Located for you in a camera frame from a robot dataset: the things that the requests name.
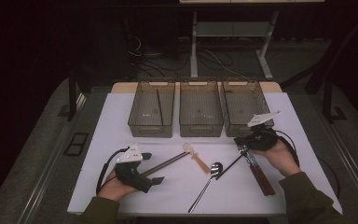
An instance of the clear plastic bin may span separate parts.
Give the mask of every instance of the clear plastic bin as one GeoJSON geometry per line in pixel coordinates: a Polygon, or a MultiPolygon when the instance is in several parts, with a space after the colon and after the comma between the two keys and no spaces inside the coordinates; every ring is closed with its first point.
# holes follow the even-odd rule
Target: clear plastic bin
{"type": "MultiPolygon", "coordinates": [[[[220,89],[225,130],[228,137],[241,137],[250,133],[248,122],[254,115],[269,113],[260,83],[245,77],[223,77],[220,89]]],[[[272,119],[264,123],[272,127],[272,119]]]]}
{"type": "Polygon", "coordinates": [[[180,135],[220,137],[223,114],[215,77],[180,79],[180,135]]]}
{"type": "Polygon", "coordinates": [[[172,137],[176,78],[144,78],[138,82],[128,124],[134,137],[172,137]]]}

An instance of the electrical cable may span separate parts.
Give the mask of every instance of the electrical cable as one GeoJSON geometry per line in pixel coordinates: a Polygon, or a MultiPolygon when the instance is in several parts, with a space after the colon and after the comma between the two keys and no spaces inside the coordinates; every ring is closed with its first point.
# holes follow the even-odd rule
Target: electrical cable
{"type": "Polygon", "coordinates": [[[266,64],[264,64],[262,68],[265,68],[267,65],[269,65],[271,60],[278,54],[278,51],[280,51],[283,48],[284,45],[285,45],[285,43],[281,44],[277,49],[274,50],[274,52],[272,52],[272,54],[269,56],[269,58],[266,59],[266,64]]]}
{"type": "Polygon", "coordinates": [[[141,70],[141,71],[147,73],[150,77],[154,77],[151,73],[149,73],[147,70],[145,70],[145,69],[143,69],[143,68],[138,67],[137,69],[139,69],[139,70],[141,70]]]}
{"type": "Polygon", "coordinates": [[[133,53],[132,51],[130,51],[129,49],[127,50],[127,52],[130,54],[130,55],[133,55],[135,57],[141,57],[142,56],[142,53],[133,53]]]}
{"type": "Polygon", "coordinates": [[[101,188],[102,188],[102,186],[103,186],[103,177],[104,177],[104,175],[106,174],[106,170],[107,170],[107,168],[109,167],[110,161],[111,161],[118,153],[120,153],[120,152],[125,152],[125,151],[127,151],[127,149],[129,149],[129,147],[127,147],[127,148],[122,148],[122,149],[116,151],[115,153],[113,153],[112,156],[110,156],[110,158],[107,160],[107,162],[103,165],[103,169],[101,170],[100,177],[98,178],[97,188],[96,188],[96,190],[95,190],[95,191],[96,191],[96,194],[98,194],[98,193],[100,192],[100,190],[101,190],[101,188]]]}
{"type": "Polygon", "coordinates": [[[200,49],[200,50],[203,50],[212,56],[213,60],[206,58],[206,60],[211,63],[216,63],[216,64],[223,65],[223,66],[231,66],[234,64],[234,60],[227,53],[224,53],[224,52],[222,53],[222,54],[226,55],[226,57],[228,57],[228,59],[229,59],[229,63],[224,63],[222,59],[217,58],[215,53],[211,52],[210,50],[207,50],[207,49],[200,49]]]}
{"type": "Polygon", "coordinates": [[[136,48],[136,50],[139,50],[141,48],[141,46],[142,46],[142,42],[136,35],[134,35],[133,37],[135,37],[135,39],[137,39],[138,42],[139,42],[138,48],[136,48]]]}
{"type": "Polygon", "coordinates": [[[337,191],[336,191],[336,196],[337,196],[337,199],[339,199],[339,195],[341,194],[341,186],[340,186],[340,183],[339,183],[339,178],[338,178],[338,175],[336,173],[336,171],[333,169],[333,167],[327,162],[325,161],[324,159],[316,156],[316,158],[319,160],[319,161],[322,161],[331,171],[331,173],[333,173],[333,176],[336,180],[336,184],[337,184],[337,191]]]}
{"type": "Polygon", "coordinates": [[[240,76],[240,77],[246,77],[246,76],[244,76],[244,75],[242,75],[242,74],[239,74],[239,73],[234,72],[234,71],[232,71],[231,69],[227,68],[212,52],[210,52],[210,51],[207,50],[207,49],[204,49],[204,50],[205,50],[206,52],[210,53],[210,54],[220,63],[220,65],[221,65],[223,68],[225,68],[226,70],[228,70],[228,72],[230,72],[230,73],[232,73],[232,74],[235,74],[235,75],[238,75],[238,76],[240,76]]]}
{"type": "Polygon", "coordinates": [[[148,64],[145,64],[145,63],[141,63],[140,65],[150,67],[150,68],[158,71],[163,77],[165,77],[164,74],[157,67],[153,67],[152,65],[148,65],[148,64]]]}
{"type": "Polygon", "coordinates": [[[190,57],[186,57],[186,60],[185,60],[185,63],[181,66],[179,66],[178,68],[165,68],[165,67],[162,67],[161,65],[157,64],[157,63],[153,63],[151,62],[150,60],[145,60],[146,63],[152,63],[154,64],[155,66],[157,66],[158,68],[162,69],[162,70],[165,70],[165,71],[170,71],[170,72],[174,72],[174,71],[178,71],[178,70],[181,70],[183,69],[184,67],[186,67],[188,61],[189,61],[190,57]]]}
{"type": "Polygon", "coordinates": [[[105,186],[105,184],[107,184],[109,181],[111,181],[111,180],[113,180],[113,179],[115,179],[115,178],[116,178],[116,176],[113,176],[112,178],[107,179],[107,180],[101,185],[100,190],[103,188],[103,186],[105,186]]]}
{"type": "Polygon", "coordinates": [[[204,60],[206,60],[201,54],[197,53],[197,60],[200,61],[200,63],[202,63],[205,67],[209,68],[209,69],[212,69],[212,70],[215,70],[215,71],[221,71],[221,70],[224,70],[224,68],[219,65],[218,68],[214,68],[214,67],[211,67],[209,64],[207,64],[204,60]]]}
{"type": "MultiPolygon", "coordinates": [[[[189,48],[179,49],[178,51],[179,51],[178,54],[188,53],[189,48]]],[[[153,60],[166,59],[170,57],[167,53],[163,53],[163,52],[144,53],[144,56],[148,56],[147,59],[153,59],[153,60]]]]}
{"type": "Polygon", "coordinates": [[[178,74],[176,71],[173,71],[173,72],[175,73],[176,78],[179,78],[179,77],[180,77],[179,74],[178,74]]]}
{"type": "Polygon", "coordinates": [[[287,133],[284,133],[284,132],[281,132],[281,131],[277,131],[277,130],[274,130],[274,131],[277,132],[277,133],[282,133],[282,134],[284,134],[287,138],[289,138],[289,140],[292,142],[293,149],[295,150],[295,152],[297,152],[295,142],[293,141],[293,139],[292,139],[287,133]]]}

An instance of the black cable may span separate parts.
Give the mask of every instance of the black cable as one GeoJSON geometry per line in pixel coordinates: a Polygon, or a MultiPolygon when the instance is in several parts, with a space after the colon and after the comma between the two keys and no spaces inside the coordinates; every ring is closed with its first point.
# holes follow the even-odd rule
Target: black cable
{"type": "Polygon", "coordinates": [[[176,75],[176,78],[179,78],[180,76],[179,76],[179,74],[177,73],[177,72],[175,72],[175,71],[173,71],[174,73],[175,73],[175,75],[176,75]]]}
{"type": "MultiPolygon", "coordinates": [[[[178,54],[188,54],[188,52],[190,51],[191,49],[190,48],[184,48],[184,49],[179,49],[178,51],[178,54]]],[[[172,55],[170,54],[167,54],[167,53],[154,53],[155,55],[151,55],[150,53],[144,53],[144,58],[147,58],[147,59],[152,59],[152,60],[156,60],[156,59],[167,59],[167,58],[171,58],[172,55]]]]}
{"type": "Polygon", "coordinates": [[[162,67],[161,65],[159,65],[157,63],[151,62],[150,60],[145,60],[145,62],[152,63],[152,64],[154,64],[155,66],[157,66],[158,68],[160,68],[162,70],[174,72],[174,71],[179,71],[179,70],[183,69],[184,67],[186,67],[189,59],[190,59],[190,56],[186,57],[185,63],[183,65],[181,65],[180,67],[178,67],[178,68],[165,68],[165,67],[162,67]]]}
{"type": "Polygon", "coordinates": [[[269,65],[269,63],[271,62],[271,60],[276,56],[276,55],[279,55],[278,52],[283,49],[283,47],[286,47],[287,45],[290,45],[292,44],[290,41],[291,40],[288,40],[289,43],[282,43],[279,47],[277,47],[277,49],[275,49],[271,55],[269,55],[269,58],[267,59],[266,56],[264,56],[264,58],[266,59],[266,64],[264,64],[264,66],[262,68],[265,68],[267,65],[269,65]]]}
{"type": "Polygon", "coordinates": [[[215,55],[215,53],[211,52],[210,50],[207,50],[207,49],[199,49],[199,50],[203,50],[203,51],[207,52],[208,55],[212,55],[212,56],[213,56],[212,59],[208,59],[208,58],[205,57],[205,60],[207,60],[207,61],[209,61],[209,62],[211,62],[211,63],[216,63],[216,64],[219,64],[220,66],[225,66],[225,67],[228,67],[228,66],[231,66],[231,65],[234,64],[234,60],[232,59],[232,57],[229,56],[229,55],[228,55],[227,53],[225,53],[225,52],[221,52],[221,53],[224,54],[224,55],[226,55],[226,57],[228,57],[229,63],[225,63],[225,62],[223,62],[222,59],[217,58],[217,56],[215,55]]]}
{"type": "Polygon", "coordinates": [[[113,180],[114,178],[116,178],[116,176],[113,176],[112,178],[110,179],[107,179],[100,187],[100,190],[103,188],[103,186],[105,186],[105,184],[107,184],[109,181],[113,180]]]}
{"type": "Polygon", "coordinates": [[[297,152],[295,142],[293,141],[293,139],[292,139],[287,133],[284,133],[284,132],[281,132],[281,131],[277,131],[277,130],[274,130],[274,131],[277,132],[277,133],[282,133],[282,134],[284,134],[287,138],[289,138],[289,140],[292,142],[293,149],[295,150],[295,152],[297,152]]]}
{"type": "Polygon", "coordinates": [[[109,167],[110,161],[111,161],[118,153],[120,153],[120,152],[125,152],[125,151],[127,151],[127,149],[129,149],[129,147],[127,147],[127,148],[122,148],[122,149],[116,151],[115,153],[113,153],[112,156],[110,156],[109,160],[107,160],[107,162],[103,165],[103,169],[101,170],[100,177],[98,178],[97,188],[96,188],[96,190],[95,190],[97,194],[100,192],[102,186],[104,185],[104,184],[103,184],[103,177],[104,177],[104,175],[106,174],[106,170],[107,170],[107,168],[109,167]]]}
{"type": "Polygon", "coordinates": [[[339,195],[341,194],[341,186],[340,186],[340,183],[339,183],[339,178],[338,178],[338,175],[336,173],[336,171],[333,169],[333,167],[327,162],[325,161],[324,159],[316,156],[316,158],[319,160],[319,161],[322,161],[331,171],[331,173],[333,173],[333,176],[336,180],[336,184],[337,184],[337,191],[336,191],[336,196],[337,196],[337,199],[339,199],[339,195]]]}
{"type": "Polygon", "coordinates": [[[215,70],[215,71],[221,71],[221,70],[224,70],[225,68],[222,67],[221,64],[219,64],[219,67],[218,68],[215,68],[215,67],[211,67],[210,65],[208,65],[204,60],[206,60],[204,58],[204,56],[202,56],[201,54],[197,53],[197,60],[200,61],[200,63],[202,63],[205,67],[209,68],[209,69],[212,69],[212,70],[215,70]]]}
{"type": "Polygon", "coordinates": [[[143,68],[138,67],[137,69],[139,69],[139,70],[141,70],[141,71],[147,73],[150,77],[154,77],[151,73],[149,73],[147,70],[145,70],[145,69],[143,69],[143,68]]]}
{"type": "Polygon", "coordinates": [[[152,65],[145,64],[145,63],[141,63],[140,65],[153,68],[154,70],[158,71],[163,77],[165,77],[164,74],[161,71],[159,71],[157,67],[153,67],[152,65]]]}

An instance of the person's arm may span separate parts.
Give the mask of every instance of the person's arm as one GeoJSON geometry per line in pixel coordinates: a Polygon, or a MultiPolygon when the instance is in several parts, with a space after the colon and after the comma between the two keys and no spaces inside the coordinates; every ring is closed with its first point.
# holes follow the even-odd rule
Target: person's arm
{"type": "Polygon", "coordinates": [[[286,200],[286,215],[290,223],[348,223],[333,207],[333,200],[317,190],[307,175],[297,166],[287,146],[278,140],[267,150],[252,150],[266,157],[285,176],[280,184],[286,200]]]}
{"type": "Polygon", "coordinates": [[[113,169],[98,195],[91,199],[86,210],[76,218],[74,224],[116,223],[119,202],[128,194],[138,190],[124,185],[115,176],[115,169],[113,169]]]}

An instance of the table surface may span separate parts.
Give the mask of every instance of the table surface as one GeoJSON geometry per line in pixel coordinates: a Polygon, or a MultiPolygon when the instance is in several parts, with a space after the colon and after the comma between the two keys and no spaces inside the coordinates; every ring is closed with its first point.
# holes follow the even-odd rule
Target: table surface
{"type": "MultiPolygon", "coordinates": [[[[273,82],[261,83],[270,111],[281,110],[274,119],[275,130],[289,134],[294,140],[301,169],[308,174],[315,187],[334,201],[342,212],[337,197],[318,162],[295,110],[286,93],[273,82]]],[[[220,161],[228,167],[239,152],[233,138],[226,137],[223,128],[220,137],[180,137],[179,92],[175,94],[172,138],[134,138],[127,124],[136,83],[118,83],[108,94],[89,151],[83,163],[76,188],[68,206],[69,213],[80,214],[95,196],[95,186],[103,164],[117,150],[138,144],[142,152],[151,152],[151,160],[142,161],[141,173],[183,152],[183,144],[190,143],[206,164],[220,161]]],[[[153,186],[148,193],[135,192],[126,197],[119,208],[122,217],[139,216],[198,216],[198,217],[271,217],[285,214],[285,200],[278,181],[283,176],[269,162],[255,156],[267,179],[275,189],[273,196],[264,196],[258,187],[245,159],[239,160],[219,180],[213,180],[192,214],[187,210],[207,183],[209,175],[203,173],[191,156],[155,172],[149,178],[165,176],[161,185],[153,186]]]]}

